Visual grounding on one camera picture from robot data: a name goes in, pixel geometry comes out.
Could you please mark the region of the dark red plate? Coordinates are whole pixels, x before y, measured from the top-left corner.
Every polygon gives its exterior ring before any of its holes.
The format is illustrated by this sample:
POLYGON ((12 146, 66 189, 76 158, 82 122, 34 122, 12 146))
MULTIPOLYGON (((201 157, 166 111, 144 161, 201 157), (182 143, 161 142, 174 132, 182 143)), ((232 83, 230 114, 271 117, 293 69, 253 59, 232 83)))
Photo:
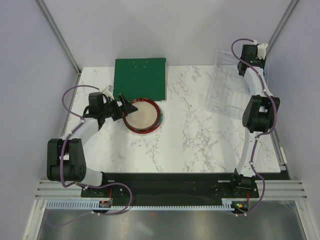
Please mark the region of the dark red plate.
POLYGON ((130 125, 128 125, 127 128, 136 134, 144 135, 144 134, 149 134, 149 133, 156 131, 160 126, 161 126, 161 124, 159 123, 159 124, 155 125, 154 127, 148 128, 146 130, 134 129, 130 125))
POLYGON ((148 98, 136 98, 130 102, 138 110, 124 117, 124 124, 133 132, 147 132, 157 126, 161 109, 148 98))

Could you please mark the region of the dark red plate front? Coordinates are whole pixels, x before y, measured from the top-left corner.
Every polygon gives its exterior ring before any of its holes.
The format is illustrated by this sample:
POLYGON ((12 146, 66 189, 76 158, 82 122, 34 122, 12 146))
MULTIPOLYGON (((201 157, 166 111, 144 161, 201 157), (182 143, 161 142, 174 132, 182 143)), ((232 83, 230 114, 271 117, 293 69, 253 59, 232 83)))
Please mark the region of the dark red plate front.
POLYGON ((159 123, 159 124, 155 125, 154 127, 148 128, 146 130, 134 129, 130 125, 128 125, 127 128, 136 134, 144 135, 144 134, 149 134, 149 133, 156 131, 160 126, 161 126, 161 124, 159 123))

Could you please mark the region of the red and teal floral plate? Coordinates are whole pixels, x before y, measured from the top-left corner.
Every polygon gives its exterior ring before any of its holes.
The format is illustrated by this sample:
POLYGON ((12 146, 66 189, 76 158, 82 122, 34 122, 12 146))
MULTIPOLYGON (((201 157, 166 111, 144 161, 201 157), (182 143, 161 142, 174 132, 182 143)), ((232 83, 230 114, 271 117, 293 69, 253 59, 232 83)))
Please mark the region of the red and teal floral plate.
POLYGON ((161 124, 161 125, 162 125, 163 121, 164 121, 164 113, 161 112, 161 113, 160 113, 160 118, 159 118, 157 124, 161 124))

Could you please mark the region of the blue plate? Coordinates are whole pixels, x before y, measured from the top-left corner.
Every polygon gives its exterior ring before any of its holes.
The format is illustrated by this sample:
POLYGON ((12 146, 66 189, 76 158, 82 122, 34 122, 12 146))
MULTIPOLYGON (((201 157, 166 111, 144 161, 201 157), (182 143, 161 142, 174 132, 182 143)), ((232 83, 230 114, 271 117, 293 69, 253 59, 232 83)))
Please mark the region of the blue plate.
POLYGON ((269 72, 269 63, 266 61, 265 66, 264 66, 264 72, 268 73, 269 72))

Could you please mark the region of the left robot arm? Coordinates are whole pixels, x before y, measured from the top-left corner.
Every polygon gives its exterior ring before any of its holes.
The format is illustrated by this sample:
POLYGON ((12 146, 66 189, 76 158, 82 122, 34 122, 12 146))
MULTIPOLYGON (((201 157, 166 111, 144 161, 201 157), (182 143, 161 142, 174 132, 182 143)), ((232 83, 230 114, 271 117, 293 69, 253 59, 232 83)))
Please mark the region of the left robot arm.
POLYGON ((79 123, 60 138, 47 143, 46 175, 48 180, 60 182, 66 188, 72 184, 92 187, 99 197, 106 196, 110 185, 103 180, 103 173, 87 167, 84 146, 104 125, 106 119, 123 119, 138 108, 119 95, 122 105, 101 92, 90 93, 79 123))

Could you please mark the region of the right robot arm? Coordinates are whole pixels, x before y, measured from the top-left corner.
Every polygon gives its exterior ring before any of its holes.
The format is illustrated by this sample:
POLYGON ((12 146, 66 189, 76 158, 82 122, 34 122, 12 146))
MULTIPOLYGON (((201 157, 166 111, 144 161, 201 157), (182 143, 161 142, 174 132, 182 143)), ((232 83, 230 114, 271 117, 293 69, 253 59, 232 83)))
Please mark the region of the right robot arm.
POLYGON ((273 96, 265 80, 267 43, 244 44, 237 64, 238 75, 248 85, 251 97, 242 115, 245 140, 240 161, 234 170, 229 191, 235 197, 257 190, 258 173, 255 163, 264 136, 271 134, 276 126, 280 99, 273 96))

